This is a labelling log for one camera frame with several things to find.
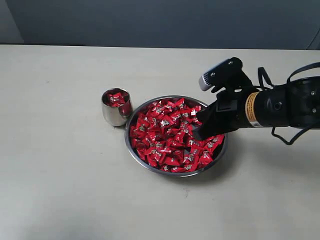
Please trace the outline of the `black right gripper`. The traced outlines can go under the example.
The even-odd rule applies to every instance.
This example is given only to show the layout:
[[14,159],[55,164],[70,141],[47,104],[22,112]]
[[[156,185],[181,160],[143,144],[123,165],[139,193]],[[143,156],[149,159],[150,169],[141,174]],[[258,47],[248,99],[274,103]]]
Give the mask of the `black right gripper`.
[[200,141],[244,128],[287,127],[290,120],[286,90],[224,90],[215,103],[196,113],[196,118],[201,125],[192,134]]

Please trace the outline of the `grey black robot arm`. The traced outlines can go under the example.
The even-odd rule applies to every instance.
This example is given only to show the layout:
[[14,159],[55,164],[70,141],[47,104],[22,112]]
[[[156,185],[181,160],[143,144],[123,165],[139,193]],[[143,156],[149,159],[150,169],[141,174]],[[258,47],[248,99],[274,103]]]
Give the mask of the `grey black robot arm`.
[[196,114],[198,140],[246,128],[320,127],[320,79],[301,78],[272,89],[255,86],[238,92],[223,90],[215,102]]

